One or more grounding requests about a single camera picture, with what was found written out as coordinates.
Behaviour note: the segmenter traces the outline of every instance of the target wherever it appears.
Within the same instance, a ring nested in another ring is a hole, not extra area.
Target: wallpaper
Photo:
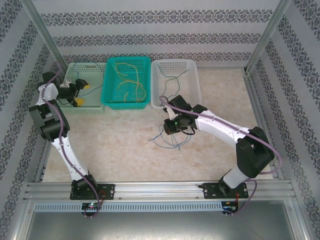
[[[320,239],[320,1],[290,3],[251,73],[311,239]]]
[[[0,240],[6,239],[23,183],[33,182],[44,150],[29,107],[54,62],[19,0],[0,0]]]
[[[67,63],[114,56],[244,67],[279,0],[35,0]]]

